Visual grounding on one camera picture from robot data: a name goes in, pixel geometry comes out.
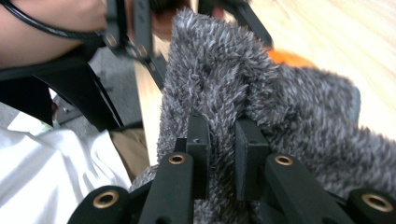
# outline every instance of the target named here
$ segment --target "white sleeve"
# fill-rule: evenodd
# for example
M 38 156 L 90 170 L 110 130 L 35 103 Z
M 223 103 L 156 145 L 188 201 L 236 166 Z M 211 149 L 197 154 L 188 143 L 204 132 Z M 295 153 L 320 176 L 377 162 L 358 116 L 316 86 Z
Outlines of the white sleeve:
M 131 181 L 108 132 L 85 148 L 71 131 L 0 128 L 0 223 L 66 223 L 94 189 Z

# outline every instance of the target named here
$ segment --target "screw hole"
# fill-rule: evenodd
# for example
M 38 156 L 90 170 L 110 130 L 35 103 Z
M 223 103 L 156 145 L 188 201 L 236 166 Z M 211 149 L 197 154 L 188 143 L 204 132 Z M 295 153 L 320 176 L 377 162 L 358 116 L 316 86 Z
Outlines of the screw hole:
M 139 52 L 140 56 L 143 58 L 148 56 L 148 52 L 146 51 L 145 47 L 143 47 L 142 45 L 139 45 L 137 47 L 137 51 Z
M 372 193 L 366 193 L 361 196 L 363 201 L 369 205 L 370 207 L 374 208 L 375 210 L 381 211 L 381 212 L 391 212 L 393 211 L 393 206 L 388 200 L 385 198 L 372 194 Z
M 107 208 L 119 199 L 119 194 L 115 190 L 108 190 L 93 199 L 93 206 L 97 208 Z
M 286 156 L 277 156 L 275 157 L 275 161 L 281 165 L 292 165 L 293 160 Z
M 174 165 L 179 165 L 183 163 L 186 159 L 182 155 L 174 155 L 169 157 L 169 162 L 174 164 Z

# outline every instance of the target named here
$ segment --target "fluffy gray fur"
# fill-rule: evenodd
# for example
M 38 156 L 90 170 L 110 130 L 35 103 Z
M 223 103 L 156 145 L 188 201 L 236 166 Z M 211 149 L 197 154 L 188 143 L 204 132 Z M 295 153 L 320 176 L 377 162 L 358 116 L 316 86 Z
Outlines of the fluffy gray fur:
M 163 90 L 159 160 L 186 137 L 191 113 L 210 125 L 213 164 L 207 201 L 196 201 L 196 223 L 255 223 L 257 204 L 235 199 L 234 122 L 255 120 L 271 148 L 297 157 L 325 188 L 347 197 L 371 187 L 396 196 L 396 143 L 359 129 L 359 91 L 345 78 L 276 65 L 244 28 L 189 10 L 173 26 Z M 150 181 L 149 168 L 133 189 Z

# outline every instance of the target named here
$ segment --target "black plastic bracket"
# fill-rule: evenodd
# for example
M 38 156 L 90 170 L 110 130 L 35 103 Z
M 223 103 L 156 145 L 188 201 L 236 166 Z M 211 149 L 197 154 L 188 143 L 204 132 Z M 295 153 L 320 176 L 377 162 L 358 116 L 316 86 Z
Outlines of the black plastic bracket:
M 124 223 L 124 212 L 129 202 L 126 189 L 103 186 L 85 197 L 67 223 Z
M 127 54 L 129 39 L 124 0 L 107 0 L 106 5 L 107 28 L 103 39 L 115 55 Z
M 272 203 L 267 197 L 274 194 L 289 223 L 353 223 L 330 194 L 292 156 L 269 155 L 263 176 L 272 193 L 265 192 L 262 203 Z
M 163 157 L 148 193 L 139 223 L 192 223 L 192 156 Z
M 235 123 L 235 185 L 238 200 L 258 201 L 262 186 L 260 167 L 270 154 L 268 141 L 256 123 L 248 118 Z
M 352 190 L 346 209 L 356 223 L 396 223 L 396 201 L 375 189 Z
M 145 65 L 160 90 L 163 89 L 166 74 L 166 60 L 153 51 L 151 33 L 151 11 L 148 0 L 134 1 L 134 52 L 136 59 Z
M 100 132 L 123 125 L 105 88 L 83 59 L 66 58 L 44 67 L 32 66 L 29 72 L 78 108 Z
M 189 117 L 186 152 L 194 158 L 194 199 L 206 199 L 209 192 L 210 135 L 206 120 L 199 115 Z

